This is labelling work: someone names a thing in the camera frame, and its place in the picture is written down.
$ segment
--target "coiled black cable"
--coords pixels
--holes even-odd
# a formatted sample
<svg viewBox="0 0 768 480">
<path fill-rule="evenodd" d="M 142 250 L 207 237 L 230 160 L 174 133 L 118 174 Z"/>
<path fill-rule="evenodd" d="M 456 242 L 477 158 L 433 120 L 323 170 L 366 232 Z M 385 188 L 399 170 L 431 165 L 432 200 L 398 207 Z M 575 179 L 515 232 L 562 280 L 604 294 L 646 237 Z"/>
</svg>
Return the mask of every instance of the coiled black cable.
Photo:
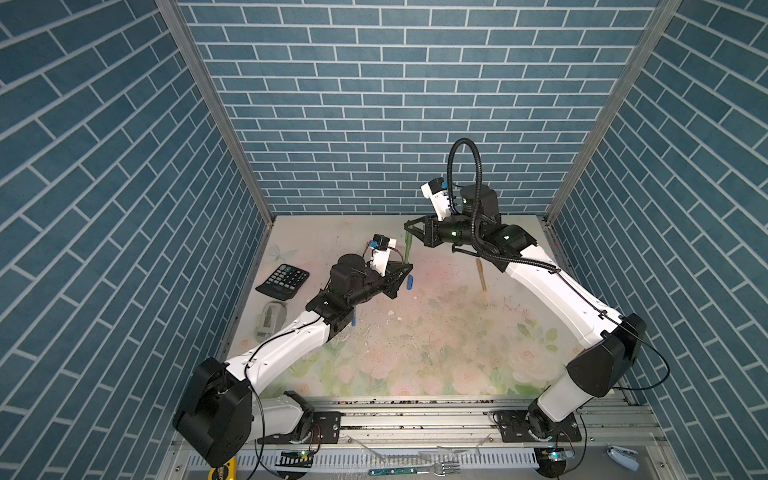
<svg viewBox="0 0 768 480">
<path fill-rule="evenodd" d="M 456 142 L 454 142 L 453 146 L 451 147 L 451 151 L 448 153 L 448 173 L 445 175 L 448 180 L 448 206 L 451 209 L 451 214 L 458 215 L 458 210 L 456 210 L 456 205 L 453 203 L 453 157 L 456 155 L 456 151 L 459 147 L 461 147 L 464 143 L 462 141 L 469 141 L 472 143 L 472 146 L 474 146 L 474 142 L 469 140 L 468 138 L 459 138 Z"/>
<path fill-rule="evenodd" d="M 480 151 L 477 148 L 477 145 L 475 145 L 475 142 L 470 140 L 469 138 L 463 137 L 459 138 L 451 147 L 451 151 L 448 154 L 448 199 L 449 199 L 449 206 L 451 207 L 451 212 L 458 215 L 458 212 L 456 211 L 455 205 L 453 203 L 453 187 L 451 184 L 451 175 L 453 170 L 453 157 L 458 150 L 459 147 L 462 145 L 466 145 L 469 147 L 469 150 L 472 151 L 472 156 L 475 159 L 475 201 L 472 203 L 472 216 L 470 217 L 470 237 L 472 239 L 472 247 L 477 251 L 478 255 L 480 257 L 485 258 L 488 261 L 492 262 L 512 262 L 512 263 L 522 263 L 524 265 L 530 265 L 530 266 L 537 266 L 538 268 L 543 268 L 549 272 L 555 273 L 559 272 L 560 268 L 557 265 L 553 265 L 551 263 L 542 262 L 541 260 L 535 260 L 532 258 L 525 258 L 525 257 L 506 257 L 504 255 L 498 255 L 497 253 L 489 252 L 485 249 L 485 246 L 482 244 L 482 241 L 480 240 L 478 236 L 478 225 L 477 225 L 477 218 L 478 218 L 478 204 L 480 203 L 480 186 L 482 185 L 482 165 L 480 161 Z"/>
</svg>

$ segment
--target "fork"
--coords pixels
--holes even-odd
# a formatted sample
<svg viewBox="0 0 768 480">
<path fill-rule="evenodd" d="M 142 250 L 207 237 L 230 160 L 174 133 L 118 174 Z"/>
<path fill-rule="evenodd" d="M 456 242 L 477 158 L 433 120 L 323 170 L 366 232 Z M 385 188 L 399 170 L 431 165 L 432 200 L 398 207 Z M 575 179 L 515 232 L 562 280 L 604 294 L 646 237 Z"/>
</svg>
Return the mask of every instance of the fork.
<svg viewBox="0 0 768 480">
<path fill-rule="evenodd" d="M 433 465 L 422 467 L 397 467 L 397 468 L 371 468 L 368 475 L 380 477 L 384 475 L 408 475 L 422 473 L 433 473 L 438 477 L 445 477 L 454 473 L 459 473 L 462 467 L 456 460 L 446 460 L 445 462 L 436 462 Z"/>
</svg>

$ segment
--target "grey object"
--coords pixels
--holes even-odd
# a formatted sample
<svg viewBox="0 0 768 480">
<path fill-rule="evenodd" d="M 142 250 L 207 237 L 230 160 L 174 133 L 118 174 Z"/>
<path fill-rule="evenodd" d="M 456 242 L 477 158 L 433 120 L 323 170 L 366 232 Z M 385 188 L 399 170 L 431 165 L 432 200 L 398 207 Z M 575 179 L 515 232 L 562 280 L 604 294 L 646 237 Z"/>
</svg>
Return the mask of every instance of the grey object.
<svg viewBox="0 0 768 480">
<path fill-rule="evenodd" d="M 287 315 L 288 309 L 280 302 L 269 302 L 265 305 L 259 315 L 256 330 L 253 332 L 256 339 L 261 343 L 274 335 L 283 328 Z"/>
</svg>

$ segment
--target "green fork handle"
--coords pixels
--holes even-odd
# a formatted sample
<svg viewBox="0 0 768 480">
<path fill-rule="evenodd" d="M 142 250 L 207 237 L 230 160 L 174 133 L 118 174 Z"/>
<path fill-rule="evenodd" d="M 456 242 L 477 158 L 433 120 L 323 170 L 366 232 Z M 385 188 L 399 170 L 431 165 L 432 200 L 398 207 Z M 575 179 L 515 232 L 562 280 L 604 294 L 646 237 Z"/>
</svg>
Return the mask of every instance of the green fork handle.
<svg viewBox="0 0 768 480">
<path fill-rule="evenodd" d="M 371 468 L 368 471 L 368 475 L 372 477 L 381 477 L 384 475 L 411 475 L 419 472 L 416 467 L 399 467 L 399 468 Z"/>
</svg>

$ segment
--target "calculator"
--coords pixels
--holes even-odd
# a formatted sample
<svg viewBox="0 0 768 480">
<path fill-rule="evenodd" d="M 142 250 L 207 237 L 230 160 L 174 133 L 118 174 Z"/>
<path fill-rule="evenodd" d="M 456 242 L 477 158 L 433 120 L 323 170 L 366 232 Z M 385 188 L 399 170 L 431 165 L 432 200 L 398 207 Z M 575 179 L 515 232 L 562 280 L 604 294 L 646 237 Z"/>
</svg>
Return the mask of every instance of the calculator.
<svg viewBox="0 0 768 480">
<path fill-rule="evenodd" d="M 284 263 L 272 272 L 266 282 L 257 286 L 256 291 L 278 300 L 290 300 L 309 275 L 306 270 Z"/>
</svg>

